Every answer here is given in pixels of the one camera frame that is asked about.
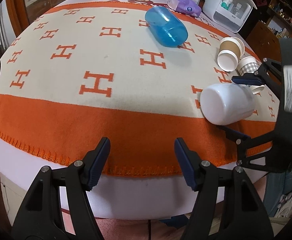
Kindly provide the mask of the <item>grey checked paper cup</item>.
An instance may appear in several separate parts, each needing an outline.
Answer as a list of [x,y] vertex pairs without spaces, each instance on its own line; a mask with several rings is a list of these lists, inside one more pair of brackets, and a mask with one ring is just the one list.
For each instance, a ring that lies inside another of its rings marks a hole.
[[[237,65],[237,72],[240,76],[243,76],[246,73],[254,73],[258,70],[259,65],[257,64],[256,58],[253,56],[246,56],[240,59],[239,64]],[[264,85],[254,86],[247,85],[253,94],[261,95],[261,92],[264,89]]]

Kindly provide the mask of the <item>white storage box with bottles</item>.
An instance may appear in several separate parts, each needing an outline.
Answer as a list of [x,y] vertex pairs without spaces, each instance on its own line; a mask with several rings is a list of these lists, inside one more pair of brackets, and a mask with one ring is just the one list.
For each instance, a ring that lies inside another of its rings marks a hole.
[[213,22],[238,33],[256,8],[252,0],[204,0],[202,10]]

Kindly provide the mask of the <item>blue plastic cup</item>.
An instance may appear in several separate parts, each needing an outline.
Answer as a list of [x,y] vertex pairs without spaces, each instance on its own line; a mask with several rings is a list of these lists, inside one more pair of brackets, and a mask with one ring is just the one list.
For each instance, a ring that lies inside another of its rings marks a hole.
[[150,8],[145,13],[145,20],[152,35],[162,46],[178,47],[188,39],[185,25],[165,7]]

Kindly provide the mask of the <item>white ceramic cup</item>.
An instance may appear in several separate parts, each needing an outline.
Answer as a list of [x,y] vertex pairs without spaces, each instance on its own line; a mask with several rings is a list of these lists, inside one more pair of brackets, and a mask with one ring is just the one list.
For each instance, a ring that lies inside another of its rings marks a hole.
[[225,126],[252,115],[255,99],[251,90],[234,83],[217,83],[203,89],[199,103],[204,117],[214,125]]

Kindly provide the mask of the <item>wooden shelf with items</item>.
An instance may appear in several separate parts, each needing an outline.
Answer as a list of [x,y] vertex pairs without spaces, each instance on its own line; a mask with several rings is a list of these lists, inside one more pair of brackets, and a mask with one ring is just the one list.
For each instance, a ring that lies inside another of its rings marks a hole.
[[280,40],[292,37],[292,8],[285,0],[270,0],[256,25],[246,38],[252,51],[261,60],[281,60]]

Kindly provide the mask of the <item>brown sleeve paper cup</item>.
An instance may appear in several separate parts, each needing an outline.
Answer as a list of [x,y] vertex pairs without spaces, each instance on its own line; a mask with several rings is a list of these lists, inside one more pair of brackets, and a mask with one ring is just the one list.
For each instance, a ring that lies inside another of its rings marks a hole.
[[224,37],[220,41],[217,64],[225,72],[234,71],[245,52],[245,45],[238,37]]

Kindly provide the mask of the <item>purple tissue pack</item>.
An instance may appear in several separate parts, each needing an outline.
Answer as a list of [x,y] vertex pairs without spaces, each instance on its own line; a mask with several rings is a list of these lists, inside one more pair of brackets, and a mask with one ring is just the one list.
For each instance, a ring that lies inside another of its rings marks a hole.
[[200,0],[168,0],[167,6],[189,16],[199,17],[202,8],[198,5]]

